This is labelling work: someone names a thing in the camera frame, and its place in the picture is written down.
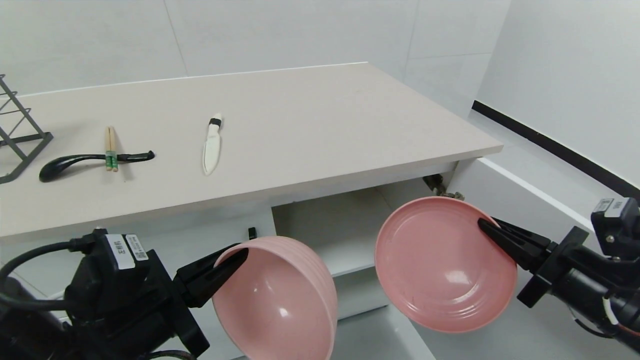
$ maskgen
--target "pink bowl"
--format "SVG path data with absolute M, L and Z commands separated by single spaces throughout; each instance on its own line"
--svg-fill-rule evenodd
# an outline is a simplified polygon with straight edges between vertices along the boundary
M 328 360 L 338 295 L 320 257 L 299 241 L 268 236 L 228 249 L 216 265 L 243 248 L 247 260 L 213 296 L 229 338 L 250 359 Z
M 515 262 L 479 228 L 495 221 L 447 197 L 411 201 L 393 212 L 376 242 L 376 272 L 408 318 L 442 332 L 487 325 L 513 295 Z

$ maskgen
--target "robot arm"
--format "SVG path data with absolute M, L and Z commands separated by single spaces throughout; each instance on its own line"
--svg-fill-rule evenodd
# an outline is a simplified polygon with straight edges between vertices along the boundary
M 255 229 L 249 234 L 254 238 Z M 0 360 L 152 359 L 176 335 L 188 352 L 162 355 L 195 359 L 209 342 L 189 308 L 208 303 L 244 263 L 247 249 L 214 267 L 234 245 L 183 266 L 173 280 L 156 252 L 145 252 L 135 235 L 105 229 L 20 255 L 0 270 Z M 62 249 L 84 254 L 64 300 L 35 300 L 8 277 L 25 261 Z M 49 312 L 60 309 L 71 324 Z
M 588 233 L 574 227 L 558 244 L 497 220 L 478 225 L 533 277 L 518 300 L 533 307 L 551 294 L 594 323 L 601 333 L 640 354 L 640 210 L 635 199 L 603 199 L 591 214 L 602 253 L 583 246 Z

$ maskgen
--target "pink plate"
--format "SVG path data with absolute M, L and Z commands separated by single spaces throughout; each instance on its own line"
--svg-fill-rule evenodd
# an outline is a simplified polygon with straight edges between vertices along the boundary
M 408 318 L 442 332 L 476 330 L 498 317 L 516 285 L 515 262 L 478 227 L 493 219 L 447 197 L 411 201 L 391 216 L 376 242 L 376 271 Z

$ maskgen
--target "black clip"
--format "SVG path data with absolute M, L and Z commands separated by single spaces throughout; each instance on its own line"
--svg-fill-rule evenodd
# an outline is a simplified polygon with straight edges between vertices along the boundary
M 188 307 L 204 306 L 244 263 L 249 255 L 249 249 L 241 249 L 218 266 L 214 266 L 223 252 L 236 245 L 238 243 L 229 245 L 176 271 L 173 284 Z
M 524 270 L 532 274 L 557 246 L 548 238 L 493 218 L 500 227 L 480 218 L 478 226 Z

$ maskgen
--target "black baseboard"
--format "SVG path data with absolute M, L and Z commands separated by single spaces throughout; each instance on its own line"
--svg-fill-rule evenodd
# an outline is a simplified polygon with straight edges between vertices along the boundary
M 530 127 L 519 123 L 518 121 L 495 109 L 490 108 L 489 106 L 481 102 L 474 101 L 472 109 L 488 117 L 489 119 L 492 119 L 493 121 L 506 127 L 514 133 L 526 138 L 528 141 L 544 148 L 548 152 L 551 152 L 553 155 L 556 155 L 558 158 L 565 160 L 567 163 L 571 164 L 588 176 L 591 176 L 593 179 L 602 183 L 604 186 L 610 188 L 616 193 L 624 197 L 634 197 L 640 200 L 640 190 L 638 188 L 619 178 L 612 172 L 604 169 L 593 161 L 585 158 L 580 154 L 577 154 L 575 151 L 568 149 L 562 144 L 546 137 L 543 134 L 536 132 Z

